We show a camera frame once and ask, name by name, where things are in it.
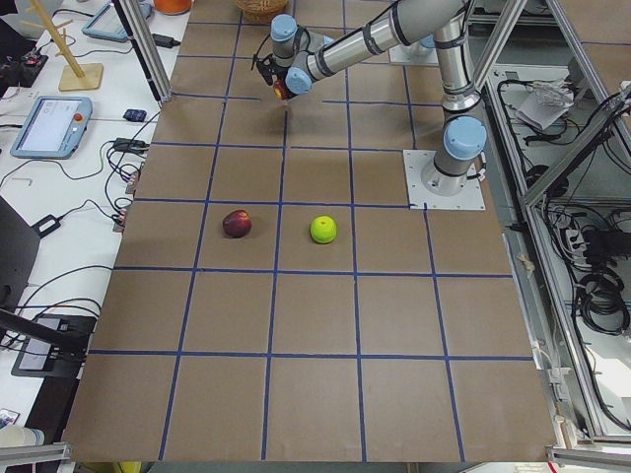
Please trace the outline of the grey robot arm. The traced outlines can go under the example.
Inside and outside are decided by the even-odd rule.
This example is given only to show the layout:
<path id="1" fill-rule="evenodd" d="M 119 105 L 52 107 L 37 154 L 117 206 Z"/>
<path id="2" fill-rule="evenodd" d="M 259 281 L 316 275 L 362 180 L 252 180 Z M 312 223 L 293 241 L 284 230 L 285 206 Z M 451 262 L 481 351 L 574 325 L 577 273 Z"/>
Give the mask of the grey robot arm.
<path id="1" fill-rule="evenodd" d="M 464 188 L 487 130 L 474 81 L 468 44 L 466 1 L 395 1 L 364 26 L 338 39 L 309 31 L 287 14 L 270 27 L 271 52 L 252 66 L 281 101 L 308 93 L 314 83 L 381 55 L 397 45 L 431 37 L 437 50 L 444 112 L 442 144 L 421 172 L 424 186 L 452 197 Z"/>

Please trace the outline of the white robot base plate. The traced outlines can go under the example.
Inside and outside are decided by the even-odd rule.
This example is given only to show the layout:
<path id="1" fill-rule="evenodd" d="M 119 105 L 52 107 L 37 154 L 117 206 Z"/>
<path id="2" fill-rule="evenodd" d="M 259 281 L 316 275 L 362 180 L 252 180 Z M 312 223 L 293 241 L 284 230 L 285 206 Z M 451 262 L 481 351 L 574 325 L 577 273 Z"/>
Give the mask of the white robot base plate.
<path id="1" fill-rule="evenodd" d="M 435 168 L 436 152 L 403 150 L 408 207 L 414 210 L 485 211 L 481 181 L 475 164 L 467 173 L 451 177 Z"/>

